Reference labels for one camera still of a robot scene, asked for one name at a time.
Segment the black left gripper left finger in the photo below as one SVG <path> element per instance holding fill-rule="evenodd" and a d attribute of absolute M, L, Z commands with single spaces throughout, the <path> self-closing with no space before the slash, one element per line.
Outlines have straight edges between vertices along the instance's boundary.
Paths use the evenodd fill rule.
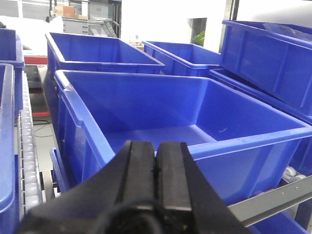
<path fill-rule="evenodd" d="M 32 208 L 18 234 L 153 234 L 154 148 L 127 141 L 94 176 Z"/>

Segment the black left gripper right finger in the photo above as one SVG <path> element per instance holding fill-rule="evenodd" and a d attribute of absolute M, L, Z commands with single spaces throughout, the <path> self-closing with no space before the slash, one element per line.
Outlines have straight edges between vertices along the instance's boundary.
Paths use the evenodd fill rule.
<path fill-rule="evenodd" d="M 156 155 L 166 234 L 249 234 L 193 160 L 186 143 L 166 141 Z"/>

